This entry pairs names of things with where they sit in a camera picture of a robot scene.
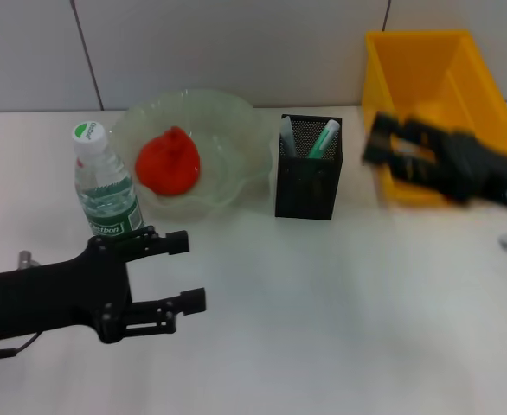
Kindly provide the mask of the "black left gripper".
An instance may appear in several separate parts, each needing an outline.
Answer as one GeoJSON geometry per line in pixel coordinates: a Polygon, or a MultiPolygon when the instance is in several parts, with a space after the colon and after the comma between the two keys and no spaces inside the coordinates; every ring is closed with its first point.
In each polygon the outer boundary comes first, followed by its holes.
{"type": "Polygon", "coordinates": [[[176,317],[207,309],[204,288],[132,303],[127,260],[189,251],[189,235],[147,226],[93,237],[77,257],[0,273],[0,340],[70,326],[94,330],[105,344],[126,337],[174,334],[176,317]]]}

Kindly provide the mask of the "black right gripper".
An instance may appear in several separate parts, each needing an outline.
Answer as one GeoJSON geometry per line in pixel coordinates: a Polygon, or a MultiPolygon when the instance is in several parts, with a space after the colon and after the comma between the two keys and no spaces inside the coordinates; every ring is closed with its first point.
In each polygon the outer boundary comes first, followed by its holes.
{"type": "Polygon", "coordinates": [[[472,199],[507,208],[507,155],[481,144],[463,131],[443,131],[416,118],[401,122],[378,112],[368,138],[396,136],[418,145],[432,145],[435,163],[369,144],[362,160],[388,167],[391,176],[422,187],[433,187],[447,199],[466,204],[472,199]]]}

